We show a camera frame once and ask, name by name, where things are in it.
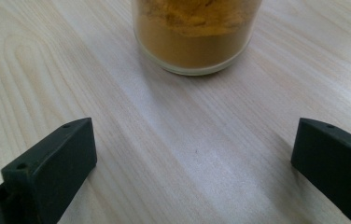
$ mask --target glass jar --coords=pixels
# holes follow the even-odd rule
[[[246,47],[261,0],[132,0],[141,50],[164,69],[206,75]]]

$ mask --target black plastic claw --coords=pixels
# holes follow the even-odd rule
[[[91,119],[64,124],[1,170],[0,223],[57,223],[96,162]]]
[[[291,163],[351,219],[350,133],[301,119]]]

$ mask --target jar base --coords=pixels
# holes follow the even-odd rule
[[[160,66],[162,69],[178,74],[181,76],[204,76],[204,75],[210,75],[213,73],[216,73],[228,66],[230,66],[234,61],[240,56],[240,54],[246,49],[246,46],[248,45],[248,42],[230,59],[223,63],[216,64],[214,66],[208,66],[208,67],[203,67],[203,68],[183,68],[179,66],[174,66],[169,63],[166,63],[157,57],[155,57],[152,53],[149,52],[149,50],[141,43],[140,39],[138,38],[138,35],[135,35],[135,39],[138,42],[139,48],[143,51],[143,53],[154,63],[156,63],[158,66]]]

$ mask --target wood grain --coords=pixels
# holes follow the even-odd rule
[[[236,64],[181,77],[130,1],[0,0],[0,169],[85,117],[99,161],[60,223],[350,223],[289,159],[300,117],[351,132],[351,1],[264,1]]]

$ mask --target orange powder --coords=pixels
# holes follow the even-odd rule
[[[136,35],[172,66],[224,63],[247,44],[261,0],[134,0]]]

